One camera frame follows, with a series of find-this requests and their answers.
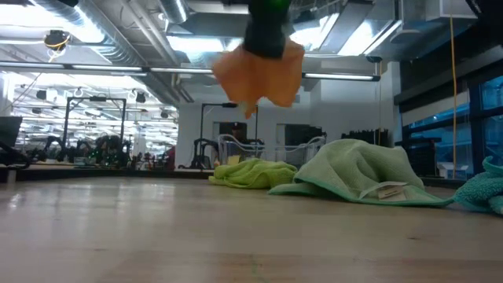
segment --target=orange cloth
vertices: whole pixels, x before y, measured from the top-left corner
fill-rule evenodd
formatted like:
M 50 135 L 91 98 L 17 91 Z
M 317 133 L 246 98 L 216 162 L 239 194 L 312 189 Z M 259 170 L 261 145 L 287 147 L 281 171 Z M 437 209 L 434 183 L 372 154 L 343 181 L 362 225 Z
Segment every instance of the orange cloth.
M 215 62 L 213 74 L 230 101 L 245 103 L 248 119 L 261 97 L 277 106 L 292 106 L 302 80 L 303 57 L 304 48 L 290 39 L 280 60 L 256 56 L 239 46 Z

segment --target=light green towel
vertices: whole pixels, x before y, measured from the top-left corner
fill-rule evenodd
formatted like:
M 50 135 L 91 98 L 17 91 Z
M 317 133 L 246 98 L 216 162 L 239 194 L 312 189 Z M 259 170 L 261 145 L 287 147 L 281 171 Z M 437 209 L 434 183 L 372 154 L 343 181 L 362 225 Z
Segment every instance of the light green towel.
M 209 178 L 215 185 L 240 189 L 269 189 L 291 183 L 297 168 L 285 162 L 260 159 L 243 161 L 236 165 L 221 165 Z
M 466 208 L 503 215 L 503 167 L 491 164 L 492 156 L 483 161 L 486 170 L 469 179 L 454 196 Z
M 404 182 L 401 200 L 380 200 L 377 189 L 383 182 Z M 303 165 L 294 184 L 272 188 L 269 194 L 310 197 L 342 197 L 363 204 L 445 206 L 443 200 L 424 191 L 403 148 L 384 148 L 367 142 L 343 139 L 324 145 Z

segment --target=wooden table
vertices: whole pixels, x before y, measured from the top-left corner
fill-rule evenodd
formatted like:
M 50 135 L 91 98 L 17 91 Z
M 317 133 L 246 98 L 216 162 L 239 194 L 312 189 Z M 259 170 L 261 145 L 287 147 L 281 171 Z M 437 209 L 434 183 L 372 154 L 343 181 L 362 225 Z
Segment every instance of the wooden table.
M 503 278 L 503 220 L 456 207 L 380 207 L 155 178 L 1 188 L 1 282 Z

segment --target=white basket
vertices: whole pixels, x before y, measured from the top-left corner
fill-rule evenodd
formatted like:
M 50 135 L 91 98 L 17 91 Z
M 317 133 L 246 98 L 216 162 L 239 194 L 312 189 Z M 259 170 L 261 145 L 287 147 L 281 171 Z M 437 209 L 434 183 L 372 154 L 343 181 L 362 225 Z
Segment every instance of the white basket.
M 276 145 L 266 148 L 265 145 L 260 144 L 245 145 L 238 142 L 230 134 L 221 134 L 218 136 L 218 159 L 222 165 L 228 164 L 229 157 L 240 156 L 240 162 L 259 158 L 269 161 L 284 161 L 300 167 L 313 158 L 325 143 L 324 137 L 316 137 L 302 145 Z

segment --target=ductwork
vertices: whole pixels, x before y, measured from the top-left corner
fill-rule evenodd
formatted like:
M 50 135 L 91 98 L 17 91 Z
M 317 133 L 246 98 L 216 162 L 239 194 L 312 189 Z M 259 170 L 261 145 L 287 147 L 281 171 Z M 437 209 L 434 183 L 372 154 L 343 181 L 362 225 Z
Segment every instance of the ductwork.
M 157 0 L 170 24 L 181 24 L 189 18 L 190 8 L 185 0 Z
M 133 46 L 117 30 L 116 26 L 103 14 L 92 0 L 80 0 L 79 4 L 72 8 L 58 0 L 29 0 L 36 6 L 41 6 L 55 17 L 65 19 L 75 27 L 76 31 L 97 32 L 103 35 L 103 43 L 107 47 L 95 48 L 100 55 L 112 64 L 141 66 L 146 60 L 133 48 Z M 153 74 L 145 77 L 135 77 L 144 83 L 152 94 L 162 103 L 178 105 L 179 93 L 172 84 L 165 84 Z

